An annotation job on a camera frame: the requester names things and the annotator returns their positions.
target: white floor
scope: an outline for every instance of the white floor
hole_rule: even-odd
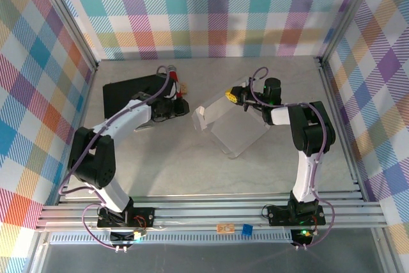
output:
[[[330,112],[318,69],[309,56],[103,61],[95,76],[84,126],[92,127],[104,120],[104,84],[154,74],[159,65],[170,64],[176,66],[180,82],[187,83],[185,98],[191,112],[261,66],[270,69],[270,77],[281,80],[283,103],[321,100]],[[271,127],[231,160],[195,131],[190,114],[134,132],[116,150],[116,178],[130,196],[290,192],[297,164],[289,127]],[[321,191],[353,189],[339,139],[326,154],[319,179]],[[73,177],[69,186],[80,184]],[[78,192],[70,197],[89,194]]]

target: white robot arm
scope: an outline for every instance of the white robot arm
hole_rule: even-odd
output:
[[[273,109],[271,111],[271,119],[273,125],[290,125],[288,107]],[[307,203],[315,200],[311,187],[311,175],[317,154],[312,153],[310,156],[307,156],[302,150],[298,151],[297,179],[295,180],[293,194],[299,202]],[[315,179],[320,176],[324,156],[321,156],[317,165]]]
[[[280,80],[267,78],[262,93],[254,92],[250,88],[250,81],[251,79],[245,86],[235,86],[227,90],[227,98],[236,105],[242,105],[244,111],[249,107],[260,111],[269,125],[289,125],[293,143],[298,150],[297,179],[290,192],[288,205],[283,208],[267,207],[271,215],[270,225],[299,225],[308,218],[313,220],[316,216],[322,217],[322,207],[316,199],[316,178],[320,175],[323,157],[336,139],[335,130],[322,102],[282,105]],[[322,124],[311,107],[319,112]],[[322,125],[326,130],[326,142],[320,159],[317,160],[324,142]]]
[[[152,84],[155,82],[156,85],[159,83],[162,86],[165,82],[163,75],[150,77]],[[166,89],[160,92],[160,95],[154,96],[154,99],[150,94],[135,89],[135,95],[118,113],[92,129],[81,127],[75,132],[68,161],[70,168],[80,160],[85,149],[89,148],[90,141],[98,136],[91,150],[73,172],[78,180],[92,188],[92,191],[104,200],[104,207],[99,210],[98,227],[139,227],[139,221],[134,220],[136,216],[145,216],[146,226],[151,226],[148,217],[153,216],[154,208],[134,208],[132,198],[115,179],[115,147],[136,128],[150,120],[164,121],[189,113],[189,105],[178,92],[176,81],[175,74],[175,79],[170,78],[167,85],[163,85]],[[145,89],[153,88],[152,84],[142,83]]]

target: transparent plastic container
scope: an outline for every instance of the transparent plastic container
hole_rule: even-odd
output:
[[[245,84],[244,77],[230,87]],[[213,140],[231,159],[236,158],[270,128],[261,113],[230,102],[226,91],[220,92],[199,106],[192,115],[195,129]]]

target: colorful checkered fabric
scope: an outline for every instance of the colorful checkered fabric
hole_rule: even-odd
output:
[[[166,59],[318,55],[349,0],[66,2],[97,57]]]
[[[409,272],[409,0],[364,0],[330,66],[360,174]]]
[[[21,272],[91,69],[49,0],[0,0],[0,272]]]

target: red object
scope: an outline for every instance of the red object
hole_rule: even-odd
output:
[[[169,71],[169,73],[171,78],[176,81],[176,98],[181,98],[180,83],[178,80],[178,75],[176,74],[176,69]]]
[[[141,217],[140,215],[137,215],[136,217],[134,217],[134,219],[139,222],[139,225],[141,225],[141,228],[146,229],[146,220],[145,220],[144,217]]]
[[[317,230],[317,224],[318,224],[318,221],[317,221],[317,218],[313,215],[313,220],[314,220],[314,222],[315,222],[315,229],[314,229],[314,231],[316,231]]]

